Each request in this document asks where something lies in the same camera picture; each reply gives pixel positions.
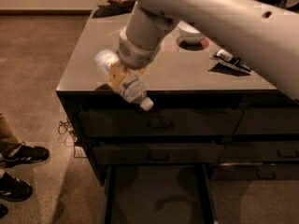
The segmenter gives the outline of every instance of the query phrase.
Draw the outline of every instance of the pants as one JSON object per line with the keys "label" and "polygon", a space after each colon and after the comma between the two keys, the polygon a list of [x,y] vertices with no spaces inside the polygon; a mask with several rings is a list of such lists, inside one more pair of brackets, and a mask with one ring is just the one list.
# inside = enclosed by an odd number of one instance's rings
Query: pants
{"label": "pants", "polygon": [[9,156],[21,146],[19,140],[11,131],[7,120],[0,112],[0,153],[2,156]]}

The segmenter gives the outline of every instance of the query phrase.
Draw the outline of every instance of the white bowl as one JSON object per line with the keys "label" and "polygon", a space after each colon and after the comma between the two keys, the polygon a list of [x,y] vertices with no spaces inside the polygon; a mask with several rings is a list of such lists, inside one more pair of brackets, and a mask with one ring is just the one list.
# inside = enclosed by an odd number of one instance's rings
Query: white bowl
{"label": "white bowl", "polygon": [[205,36],[199,32],[197,29],[189,25],[185,21],[180,21],[178,24],[178,31],[181,38],[190,45],[199,44],[205,39]]}

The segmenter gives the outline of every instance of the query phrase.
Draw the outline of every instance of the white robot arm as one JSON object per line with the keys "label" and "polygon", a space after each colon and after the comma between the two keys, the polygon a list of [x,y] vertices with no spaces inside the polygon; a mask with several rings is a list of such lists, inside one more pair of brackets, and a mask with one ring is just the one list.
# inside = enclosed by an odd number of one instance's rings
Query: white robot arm
{"label": "white robot arm", "polygon": [[299,16],[253,0],[136,0],[117,53],[133,69],[147,66],[179,21],[220,47],[299,103]]}

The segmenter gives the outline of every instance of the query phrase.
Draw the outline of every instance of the plastic bottle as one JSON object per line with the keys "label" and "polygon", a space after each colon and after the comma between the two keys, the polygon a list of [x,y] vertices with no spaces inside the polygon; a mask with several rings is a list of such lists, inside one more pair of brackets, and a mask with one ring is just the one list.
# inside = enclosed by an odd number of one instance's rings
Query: plastic bottle
{"label": "plastic bottle", "polygon": [[126,68],[119,56],[112,50],[103,49],[94,57],[98,74],[108,86],[118,93],[126,102],[139,104],[142,109],[149,111],[153,102],[147,97],[144,84],[134,71]]}

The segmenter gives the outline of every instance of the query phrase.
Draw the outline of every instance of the black shoe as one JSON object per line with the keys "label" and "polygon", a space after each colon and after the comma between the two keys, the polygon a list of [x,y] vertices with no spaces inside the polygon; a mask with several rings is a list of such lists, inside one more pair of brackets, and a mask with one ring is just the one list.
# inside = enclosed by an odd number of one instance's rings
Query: black shoe
{"label": "black shoe", "polygon": [[8,208],[3,204],[0,204],[0,218],[5,216],[8,213]]}
{"label": "black shoe", "polygon": [[0,198],[4,200],[11,202],[25,201],[31,196],[32,192],[33,189],[28,183],[8,173],[4,173],[0,179]]}
{"label": "black shoe", "polygon": [[4,157],[7,167],[13,167],[17,164],[36,163],[45,161],[49,157],[49,151],[44,147],[26,146],[22,143],[19,151],[11,158]]}

